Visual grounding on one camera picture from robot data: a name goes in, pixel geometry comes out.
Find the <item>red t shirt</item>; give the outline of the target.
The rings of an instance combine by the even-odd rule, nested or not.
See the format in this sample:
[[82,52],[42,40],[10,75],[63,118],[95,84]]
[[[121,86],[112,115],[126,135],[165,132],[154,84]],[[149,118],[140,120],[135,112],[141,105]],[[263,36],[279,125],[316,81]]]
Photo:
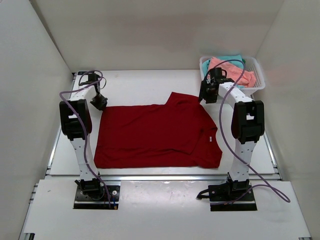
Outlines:
[[172,92],[164,104],[109,106],[100,119],[100,169],[220,166],[218,128],[198,97]]

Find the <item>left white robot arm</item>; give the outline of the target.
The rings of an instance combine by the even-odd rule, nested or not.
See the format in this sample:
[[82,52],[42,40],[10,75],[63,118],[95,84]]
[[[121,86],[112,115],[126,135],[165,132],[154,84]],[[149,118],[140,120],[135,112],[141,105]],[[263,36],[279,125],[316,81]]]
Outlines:
[[108,195],[108,191],[94,163],[90,143],[93,125],[89,105],[97,111],[103,111],[107,99],[100,93],[97,84],[83,85],[77,90],[63,91],[59,95],[61,130],[74,149],[79,168],[79,179],[75,183],[83,195],[99,201]]

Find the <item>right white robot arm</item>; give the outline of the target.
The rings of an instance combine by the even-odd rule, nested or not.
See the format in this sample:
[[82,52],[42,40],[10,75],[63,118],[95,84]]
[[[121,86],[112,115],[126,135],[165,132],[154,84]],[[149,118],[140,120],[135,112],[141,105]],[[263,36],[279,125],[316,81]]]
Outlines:
[[221,107],[227,103],[233,109],[230,129],[235,139],[235,149],[231,150],[233,163],[226,182],[214,186],[212,190],[216,194],[224,194],[229,200],[236,200],[249,189],[253,150],[265,132],[264,104],[245,95],[228,79],[201,82],[199,101],[216,103],[218,96],[222,97]]

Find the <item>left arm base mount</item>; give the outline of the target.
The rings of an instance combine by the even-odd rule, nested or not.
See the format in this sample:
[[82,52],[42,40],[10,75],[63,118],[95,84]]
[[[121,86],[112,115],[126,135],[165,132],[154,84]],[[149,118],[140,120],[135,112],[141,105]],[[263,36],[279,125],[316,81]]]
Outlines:
[[73,208],[78,210],[118,210],[121,193],[119,182],[105,185],[98,179],[75,180]]

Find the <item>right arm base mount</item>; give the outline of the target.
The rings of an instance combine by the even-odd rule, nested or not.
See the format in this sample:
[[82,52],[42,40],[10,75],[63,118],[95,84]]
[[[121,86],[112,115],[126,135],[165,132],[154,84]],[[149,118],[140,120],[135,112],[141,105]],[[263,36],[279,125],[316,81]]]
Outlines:
[[222,183],[212,183],[208,185],[207,189],[200,191],[196,199],[208,199],[212,212],[251,212],[258,210],[252,185],[248,179],[233,181],[228,178]]

